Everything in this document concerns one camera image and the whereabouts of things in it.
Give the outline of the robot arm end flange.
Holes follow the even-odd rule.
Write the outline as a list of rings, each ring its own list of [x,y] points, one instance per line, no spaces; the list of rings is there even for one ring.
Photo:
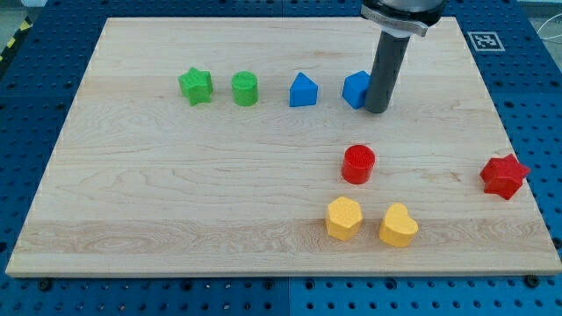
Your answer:
[[[395,38],[425,37],[443,15],[446,0],[363,0],[360,14]]]

